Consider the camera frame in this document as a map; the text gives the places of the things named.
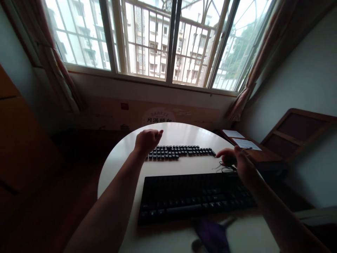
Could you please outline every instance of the wooden desk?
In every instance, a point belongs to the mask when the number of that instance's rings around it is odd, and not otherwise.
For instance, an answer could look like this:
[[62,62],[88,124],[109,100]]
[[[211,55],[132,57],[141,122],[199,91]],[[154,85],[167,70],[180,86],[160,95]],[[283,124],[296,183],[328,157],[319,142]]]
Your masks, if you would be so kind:
[[[233,145],[237,145],[237,143],[233,140],[232,137],[228,137],[222,130],[220,129],[219,132],[220,134],[230,143]],[[258,162],[274,162],[274,161],[281,161],[283,160],[282,157],[276,155],[266,147],[262,146],[260,143],[256,142],[252,138],[240,133],[242,136],[245,138],[236,138],[236,139],[242,139],[242,140],[248,140],[252,141],[256,146],[258,146],[262,151],[260,150],[245,150],[245,152],[249,155],[248,158],[253,162],[253,163],[258,163]]]

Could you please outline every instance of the purple cloth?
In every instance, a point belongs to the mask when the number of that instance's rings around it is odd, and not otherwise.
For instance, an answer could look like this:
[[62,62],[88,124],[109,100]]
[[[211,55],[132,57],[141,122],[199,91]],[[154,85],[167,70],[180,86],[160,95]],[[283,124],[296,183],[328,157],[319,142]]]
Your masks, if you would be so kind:
[[196,220],[192,223],[209,253],[230,253],[226,227],[205,219]]

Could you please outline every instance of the white round table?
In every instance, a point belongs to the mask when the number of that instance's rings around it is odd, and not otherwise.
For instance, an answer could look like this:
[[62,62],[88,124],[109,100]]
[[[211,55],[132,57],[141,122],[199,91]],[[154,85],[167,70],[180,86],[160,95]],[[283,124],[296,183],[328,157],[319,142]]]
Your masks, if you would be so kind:
[[[198,145],[219,152],[233,145],[203,128],[183,123],[157,123],[139,128],[125,136],[110,152],[98,183],[98,198],[134,148],[136,136],[145,129],[164,130],[159,145]],[[177,161],[145,161],[141,169],[127,231],[120,252],[192,252],[197,239],[189,221],[176,221],[148,227],[138,227],[138,214],[146,176],[215,173],[220,158],[213,156],[181,156]],[[218,222],[229,216],[237,220],[227,229],[230,250],[234,252],[279,252],[279,248],[257,209],[243,210],[208,217]]]

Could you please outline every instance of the green foliage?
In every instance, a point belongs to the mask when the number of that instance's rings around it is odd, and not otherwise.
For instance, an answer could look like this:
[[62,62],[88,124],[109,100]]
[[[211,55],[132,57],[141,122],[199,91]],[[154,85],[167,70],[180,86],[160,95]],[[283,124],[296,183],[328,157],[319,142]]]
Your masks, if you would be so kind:
[[[247,28],[242,32],[241,36],[235,39],[233,47],[234,51],[228,55],[226,62],[222,65],[222,68],[227,71],[225,79],[233,79],[237,71],[241,70],[244,67],[245,61],[248,57],[247,53],[250,52],[252,47],[252,43],[250,43],[250,40],[253,36],[254,28],[255,23],[249,24]],[[231,31],[231,36],[234,36],[234,30]]]

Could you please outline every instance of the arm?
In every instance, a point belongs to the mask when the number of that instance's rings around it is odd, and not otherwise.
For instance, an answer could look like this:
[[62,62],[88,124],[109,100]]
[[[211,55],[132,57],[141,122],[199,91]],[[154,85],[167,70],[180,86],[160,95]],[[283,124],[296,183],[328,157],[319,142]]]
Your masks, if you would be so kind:
[[330,252],[265,183],[238,146],[220,151],[216,157],[220,156],[224,163],[236,157],[239,177],[253,195],[281,252]]
[[70,239],[65,252],[117,252],[129,221],[141,167],[158,145],[163,130],[144,130],[134,150],[90,209]]

